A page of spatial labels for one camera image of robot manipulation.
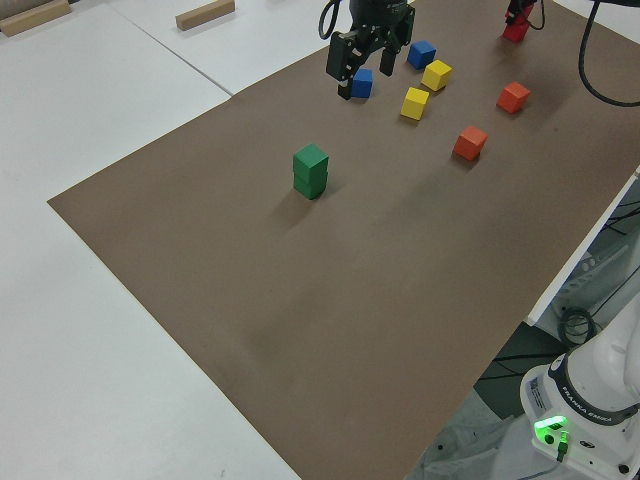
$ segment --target stacked green cubes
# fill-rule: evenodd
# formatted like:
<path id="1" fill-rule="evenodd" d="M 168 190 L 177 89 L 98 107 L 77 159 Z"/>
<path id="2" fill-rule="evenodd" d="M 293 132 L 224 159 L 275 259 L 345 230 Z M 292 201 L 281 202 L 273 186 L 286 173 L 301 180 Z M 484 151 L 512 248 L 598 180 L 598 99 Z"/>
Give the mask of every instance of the stacked green cubes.
<path id="1" fill-rule="evenodd" d="M 311 143 L 293 155 L 293 188 L 309 200 L 327 188 L 329 155 Z"/>

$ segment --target brown mat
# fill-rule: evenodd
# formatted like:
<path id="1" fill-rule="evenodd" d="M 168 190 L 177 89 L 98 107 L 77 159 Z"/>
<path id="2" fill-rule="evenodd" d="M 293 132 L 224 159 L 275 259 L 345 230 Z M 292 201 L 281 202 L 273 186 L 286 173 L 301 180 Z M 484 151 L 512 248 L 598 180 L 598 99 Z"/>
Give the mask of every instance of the brown mat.
<path id="1" fill-rule="evenodd" d="M 584 19 L 548 2 L 516 46 L 507 2 L 452 5 L 415 4 L 454 67 L 419 123 L 406 51 L 366 102 L 322 51 L 50 202 L 304 480 L 408 473 L 640 160 L 640 110 L 579 84 Z M 607 93 L 637 86 L 637 45 L 596 28 L 589 58 Z M 511 116 L 514 80 L 533 93 Z M 451 157 L 470 124 L 473 165 Z M 292 191 L 310 142 L 315 202 Z"/>

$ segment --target orange cube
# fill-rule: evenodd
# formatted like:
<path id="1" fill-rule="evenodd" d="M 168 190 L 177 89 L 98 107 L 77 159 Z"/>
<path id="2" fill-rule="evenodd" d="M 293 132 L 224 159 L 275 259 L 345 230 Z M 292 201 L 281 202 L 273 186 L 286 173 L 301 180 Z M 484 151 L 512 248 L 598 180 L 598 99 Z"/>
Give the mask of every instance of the orange cube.
<path id="1" fill-rule="evenodd" d="M 530 93 L 531 91 L 528 88 L 523 87 L 518 82 L 510 83 L 502 89 L 496 105 L 509 113 L 516 113 L 527 101 Z"/>
<path id="2" fill-rule="evenodd" d="M 461 157 L 473 161 L 480 155 L 480 150 L 484 147 L 487 138 L 489 138 L 489 135 L 479 128 L 474 126 L 467 127 L 458 137 L 453 151 Z"/>

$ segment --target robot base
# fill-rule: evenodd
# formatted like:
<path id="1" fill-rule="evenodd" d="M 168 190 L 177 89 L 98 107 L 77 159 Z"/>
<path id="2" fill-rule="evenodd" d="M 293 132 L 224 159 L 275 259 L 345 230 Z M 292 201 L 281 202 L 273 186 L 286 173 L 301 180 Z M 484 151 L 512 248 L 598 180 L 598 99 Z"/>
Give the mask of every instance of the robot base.
<path id="1" fill-rule="evenodd" d="M 549 377 L 548 368 L 533 368 L 520 385 L 520 399 L 535 432 L 533 446 L 556 458 L 561 434 L 566 432 L 569 448 L 563 461 L 568 467 L 594 480 L 632 480 L 640 470 L 639 415 L 616 426 L 592 423 L 569 407 Z M 546 428 L 537 423 L 554 417 L 561 422 L 552 420 Z"/>

